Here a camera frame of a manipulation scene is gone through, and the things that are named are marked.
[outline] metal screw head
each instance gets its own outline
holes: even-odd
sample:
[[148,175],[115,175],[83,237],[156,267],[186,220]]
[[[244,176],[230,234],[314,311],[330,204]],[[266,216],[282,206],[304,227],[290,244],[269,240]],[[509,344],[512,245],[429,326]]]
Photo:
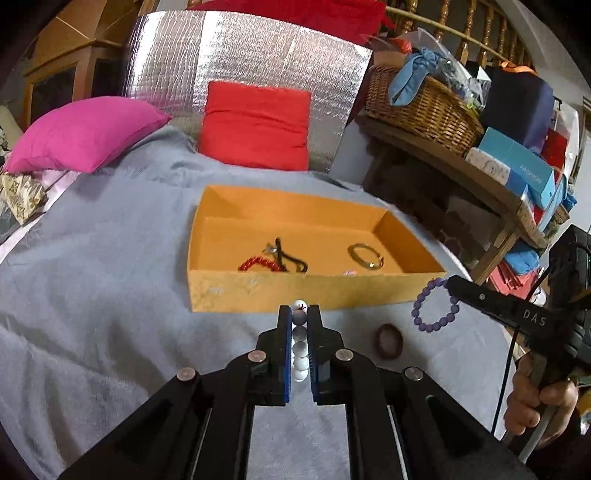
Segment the metal screw head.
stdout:
[[191,367],[185,367],[178,371],[177,378],[181,382],[187,382],[195,378],[195,374],[195,370],[193,370]]
[[248,354],[248,359],[251,362],[255,362],[256,364],[260,364],[261,362],[264,362],[265,358],[267,358],[267,354],[265,352],[263,352],[262,350],[253,350],[252,352],[250,352]]
[[336,351],[335,357],[341,360],[342,362],[348,362],[353,358],[353,352],[346,348],[342,348]]
[[404,371],[404,376],[409,380],[413,380],[415,382],[423,379],[423,370],[417,367],[408,367]]

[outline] gold bangle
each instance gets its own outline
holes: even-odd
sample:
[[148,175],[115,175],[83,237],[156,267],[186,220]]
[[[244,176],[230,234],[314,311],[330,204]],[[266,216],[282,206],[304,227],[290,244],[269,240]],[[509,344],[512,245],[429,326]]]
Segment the gold bangle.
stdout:
[[[376,257],[378,257],[378,263],[373,262],[366,262],[363,258],[361,258],[357,252],[355,251],[356,248],[365,248],[373,253]],[[380,252],[378,252],[375,248],[370,247],[368,244],[354,244],[351,245],[347,251],[353,260],[355,260],[359,265],[365,267],[369,270],[379,270],[384,266],[384,257]]]

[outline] purple bead bracelet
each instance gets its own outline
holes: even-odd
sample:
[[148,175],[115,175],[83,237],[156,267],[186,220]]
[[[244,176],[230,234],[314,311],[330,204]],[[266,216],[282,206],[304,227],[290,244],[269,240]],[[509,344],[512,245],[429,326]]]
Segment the purple bead bracelet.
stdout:
[[457,304],[460,300],[457,297],[453,297],[450,295],[449,300],[452,303],[452,308],[450,312],[445,315],[445,317],[441,317],[438,322],[435,323],[423,323],[423,319],[419,316],[421,313],[421,306],[423,306],[423,302],[429,296],[432,290],[437,287],[446,287],[447,280],[443,280],[442,278],[437,277],[435,280],[429,280],[427,286],[423,289],[423,291],[418,294],[416,301],[413,303],[413,310],[411,311],[410,315],[414,318],[414,324],[418,326],[418,329],[421,332],[438,332],[441,330],[445,325],[448,323],[453,322],[456,319],[456,313],[460,311],[460,306]]

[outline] gray blanket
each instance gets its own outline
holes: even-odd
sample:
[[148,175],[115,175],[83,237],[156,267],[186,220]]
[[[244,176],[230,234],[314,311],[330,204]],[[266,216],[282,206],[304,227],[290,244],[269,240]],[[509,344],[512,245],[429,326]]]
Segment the gray blanket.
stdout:
[[[195,154],[172,127],[119,164],[80,176],[0,265],[0,421],[40,479],[53,479],[155,393],[181,367],[223,368],[251,350],[276,314],[195,314],[186,258],[195,208],[208,184],[378,200],[309,173],[223,165]],[[412,220],[392,209],[450,274],[458,269]],[[423,317],[449,311],[445,291]],[[462,306],[440,332],[419,332],[410,304],[323,312],[345,344],[382,367],[425,369],[490,427],[507,344],[501,328]],[[405,339],[397,361],[377,361],[384,322]],[[309,381],[286,408],[258,408],[250,478],[345,479],[343,407],[315,407]]]

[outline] red bead bracelet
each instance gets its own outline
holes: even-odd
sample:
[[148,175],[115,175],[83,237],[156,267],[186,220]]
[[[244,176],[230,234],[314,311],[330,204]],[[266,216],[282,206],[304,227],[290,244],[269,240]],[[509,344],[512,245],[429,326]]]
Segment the red bead bracelet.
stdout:
[[263,267],[267,267],[267,268],[271,269],[271,271],[273,271],[273,272],[283,272],[284,271],[284,269],[281,268],[279,266],[279,264],[277,264],[277,262],[274,262],[273,260],[268,260],[263,257],[250,257],[247,261],[245,261],[242,265],[240,265],[240,267],[238,267],[238,270],[246,271],[249,268],[251,268],[254,264],[259,264],[259,265],[262,265]]

